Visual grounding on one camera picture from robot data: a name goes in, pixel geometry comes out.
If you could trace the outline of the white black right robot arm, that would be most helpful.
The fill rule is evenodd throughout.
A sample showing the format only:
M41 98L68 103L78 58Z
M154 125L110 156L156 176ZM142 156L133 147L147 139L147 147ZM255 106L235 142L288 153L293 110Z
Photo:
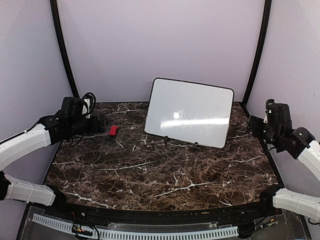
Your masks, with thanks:
M290 119L250 116L246 132L272 145L277 153L287 152L315 178L320 178L320 143L306 128L294 129ZM259 202L255 205L255 213L266 217L275 209L303 215L315 224L320 223L318 196L299 193L279 184L273 184L261 192Z

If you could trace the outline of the red bone-shaped eraser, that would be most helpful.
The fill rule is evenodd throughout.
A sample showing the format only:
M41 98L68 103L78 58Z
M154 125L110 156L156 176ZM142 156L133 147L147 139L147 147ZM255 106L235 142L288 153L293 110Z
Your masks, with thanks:
M110 137L115 137L117 135L118 130L119 130L119 126L118 125L112 125L110 127L108 135Z

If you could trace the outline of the white whiteboard black frame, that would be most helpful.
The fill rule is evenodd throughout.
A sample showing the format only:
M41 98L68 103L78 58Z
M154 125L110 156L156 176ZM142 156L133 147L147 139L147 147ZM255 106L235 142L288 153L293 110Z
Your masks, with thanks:
M222 149L234 101L231 88L156 78L149 98L147 134Z

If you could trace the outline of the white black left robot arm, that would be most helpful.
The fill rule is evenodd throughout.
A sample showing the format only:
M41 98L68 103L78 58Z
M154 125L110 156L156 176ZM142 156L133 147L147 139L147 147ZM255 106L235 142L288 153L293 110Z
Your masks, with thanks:
M49 115L35 125L0 142L0 199L48 206L60 218L71 213L66 196L41 183L54 148L74 136L106 131L104 115L59 119Z

